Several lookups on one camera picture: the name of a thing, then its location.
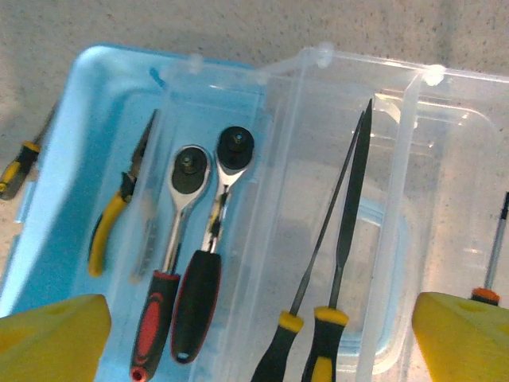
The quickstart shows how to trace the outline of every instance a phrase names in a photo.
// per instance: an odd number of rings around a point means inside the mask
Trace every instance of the yellow plier handle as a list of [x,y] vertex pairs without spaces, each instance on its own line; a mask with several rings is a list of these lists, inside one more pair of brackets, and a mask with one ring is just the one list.
[[92,277],[100,277],[104,269],[104,252],[106,251],[108,236],[115,221],[123,209],[129,204],[136,185],[136,178],[128,173],[122,173],[122,185],[120,190],[111,198],[103,213],[97,220],[90,252],[88,254],[88,274]]
[[9,201],[14,198],[23,185],[27,175],[37,160],[41,148],[29,141],[23,142],[21,150],[0,177],[0,199]]

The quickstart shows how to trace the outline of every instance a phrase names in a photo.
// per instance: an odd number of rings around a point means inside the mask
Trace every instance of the screwdriver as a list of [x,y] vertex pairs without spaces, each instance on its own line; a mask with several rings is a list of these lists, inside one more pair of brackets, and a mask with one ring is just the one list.
[[475,288],[472,291],[471,300],[484,302],[486,304],[498,306],[500,296],[492,290],[493,279],[495,278],[496,266],[499,262],[500,249],[502,248],[503,234],[506,228],[507,212],[509,211],[509,193],[506,193],[503,201],[502,211],[500,212],[499,223],[496,227],[495,239],[493,240],[492,254],[488,264],[488,271],[482,288]]
[[311,260],[301,283],[293,299],[289,311],[283,311],[279,316],[278,328],[269,345],[254,371],[251,382],[281,382],[285,376],[286,361],[293,344],[293,340],[304,325],[302,318],[297,316],[298,310],[304,298],[305,291],[309,285],[313,265],[318,251],[324,239],[325,232],[330,221],[341,184],[346,174],[350,157],[355,154],[352,163],[350,181],[344,205],[344,215],[341,221],[340,234],[336,247],[336,269],[332,282],[332,291],[328,306],[321,306],[315,309],[315,331],[309,358],[305,365],[302,376],[303,381],[334,381],[336,380],[336,355],[344,327],[348,323],[348,316],[336,308],[337,298],[340,292],[341,278],[344,265],[352,244],[352,237],[356,223],[357,210],[359,207],[360,194],[362,191],[363,177],[367,163],[367,153],[371,137],[371,114],[372,101],[367,105],[366,111],[361,113],[359,122],[348,147],[348,152],[340,171],[336,187],[325,215],[318,235]]
[[100,277],[103,274],[104,252],[106,251],[108,236],[120,213],[133,197],[134,187],[136,186],[138,174],[142,165],[146,144],[149,140],[150,130],[152,129],[156,115],[157,110],[154,110],[150,117],[150,121],[143,131],[142,137],[134,149],[129,171],[127,173],[122,173],[122,184],[120,185],[119,191],[110,199],[95,224],[90,243],[90,251],[88,252],[88,274],[91,277]]
[[216,308],[221,279],[221,256],[217,253],[232,186],[246,172],[255,140],[243,127],[221,133],[215,150],[218,185],[201,249],[195,251],[185,271],[175,304],[171,354],[179,364],[198,355]]
[[208,184],[210,161],[198,146],[184,146],[175,155],[168,186],[175,214],[161,271],[154,271],[138,324],[130,364],[133,382],[146,382],[156,372],[169,327],[181,276],[175,272],[185,224]]
[[55,116],[56,103],[46,117],[45,124],[33,141],[24,141],[21,150],[0,177],[0,199],[9,201],[14,198],[23,185],[41,151],[41,143]]

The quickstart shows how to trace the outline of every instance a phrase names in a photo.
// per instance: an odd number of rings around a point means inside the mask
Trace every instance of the clear plastic container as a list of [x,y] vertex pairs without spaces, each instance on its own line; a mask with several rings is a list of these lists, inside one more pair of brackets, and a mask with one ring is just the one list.
[[[212,157],[220,132],[232,125],[251,131],[255,152],[227,211],[216,313],[196,361],[177,365],[166,346],[153,380],[251,379],[281,310],[289,309],[370,98],[371,147],[339,298],[351,321],[336,380],[366,381],[372,374],[374,380],[418,380],[411,365],[421,360],[410,328],[418,292],[467,297],[482,281],[504,191],[500,172],[507,156],[499,129],[508,117],[509,79],[334,53],[327,45],[259,70],[199,57],[159,68],[165,93],[152,107],[161,113],[115,233],[116,260],[97,286],[81,259],[67,292],[107,297],[113,326],[96,380],[128,380],[150,273],[161,266],[173,216],[166,184],[173,155],[192,143]],[[214,172],[190,216],[181,274],[200,247],[216,184]],[[289,356],[288,381],[300,380],[313,308],[328,301],[342,208],[336,207],[299,312],[305,326]],[[147,272],[133,284],[140,255]],[[452,277],[460,282],[451,283]]]

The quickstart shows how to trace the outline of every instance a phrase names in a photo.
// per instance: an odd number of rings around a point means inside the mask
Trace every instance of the red and black handle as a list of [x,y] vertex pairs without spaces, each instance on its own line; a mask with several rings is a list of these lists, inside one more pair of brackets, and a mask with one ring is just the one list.
[[207,336],[221,280],[221,257],[196,251],[182,281],[173,317],[171,353],[179,364],[195,360]]
[[146,382],[156,372],[171,326],[180,278],[160,271],[153,273],[130,362],[133,382]]

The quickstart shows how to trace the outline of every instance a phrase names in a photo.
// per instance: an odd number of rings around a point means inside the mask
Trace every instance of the ratchet wrench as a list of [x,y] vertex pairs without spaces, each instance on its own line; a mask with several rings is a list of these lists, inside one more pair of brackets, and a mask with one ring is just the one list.
[[176,274],[175,268],[185,222],[194,203],[207,187],[210,171],[208,156],[204,149],[198,146],[182,147],[177,152],[169,171],[168,186],[175,214],[164,263],[160,271],[153,272],[138,323],[130,365],[132,381],[150,380],[161,359],[181,279],[181,276]]
[[217,253],[231,187],[246,172],[255,140],[243,127],[225,129],[215,152],[218,186],[201,249],[185,272],[175,305],[171,337],[173,359],[188,364],[196,358],[207,336],[220,288],[221,257]]

